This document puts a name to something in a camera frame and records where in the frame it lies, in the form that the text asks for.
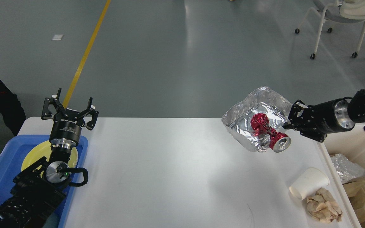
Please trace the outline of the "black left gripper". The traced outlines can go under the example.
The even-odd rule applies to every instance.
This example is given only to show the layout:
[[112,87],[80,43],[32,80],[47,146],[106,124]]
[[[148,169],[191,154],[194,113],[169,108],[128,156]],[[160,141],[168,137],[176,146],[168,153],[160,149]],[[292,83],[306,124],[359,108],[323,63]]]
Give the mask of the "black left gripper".
[[[67,116],[64,106],[60,102],[62,88],[55,95],[46,97],[42,107],[42,120],[53,120],[53,127],[49,142],[53,145],[66,141],[70,146],[79,145],[82,127],[92,131],[97,124],[99,112],[93,106],[93,98],[90,97],[87,108],[78,112],[75,117]],[[85,122],[84,118],[90,116],[91,120]]]

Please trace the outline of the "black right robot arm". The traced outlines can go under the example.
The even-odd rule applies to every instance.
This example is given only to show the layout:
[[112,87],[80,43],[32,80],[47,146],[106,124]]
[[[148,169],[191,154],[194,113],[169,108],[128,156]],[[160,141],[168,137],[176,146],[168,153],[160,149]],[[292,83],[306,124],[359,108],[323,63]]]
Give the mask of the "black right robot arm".
[[365,89],[353,97],[344,97],[320,103],[305,105],[296,100],[292,105],[284,129],[293,129],[302,136],[323,142],[330,133],[351,131],[356,123],[365,122]]

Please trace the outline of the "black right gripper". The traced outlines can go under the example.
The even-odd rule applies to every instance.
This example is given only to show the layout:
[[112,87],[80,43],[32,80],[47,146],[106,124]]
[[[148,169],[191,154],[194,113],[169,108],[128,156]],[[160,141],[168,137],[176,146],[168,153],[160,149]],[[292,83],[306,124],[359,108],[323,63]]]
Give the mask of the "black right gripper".
[[[349,117],[348,106],[349,102],[342,98],[308,106],[296,100],[282,127],[286,130],[300,129],[302,136],[322,143],[329,133],[347,132],[355,127],[356,123]],[[309,119],[311,126],[303,129]]]

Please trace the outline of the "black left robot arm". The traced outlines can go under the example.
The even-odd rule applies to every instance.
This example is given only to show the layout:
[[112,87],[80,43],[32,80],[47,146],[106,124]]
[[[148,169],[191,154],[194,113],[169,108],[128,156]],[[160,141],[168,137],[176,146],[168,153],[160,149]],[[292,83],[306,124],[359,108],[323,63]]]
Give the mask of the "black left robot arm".
[[83,111],[65,108],[60,93],[61,88],[56,95],[45,98],[42,108],[41,119],[53,120],[50,156],[42,156],[14,177],[11,197],[0,204],[0,228],[42,228],[66,198],[63,190],[88,182],[87,169],[71,168],[69,161],[82,128],[93,130],[99,113],[92,97]]

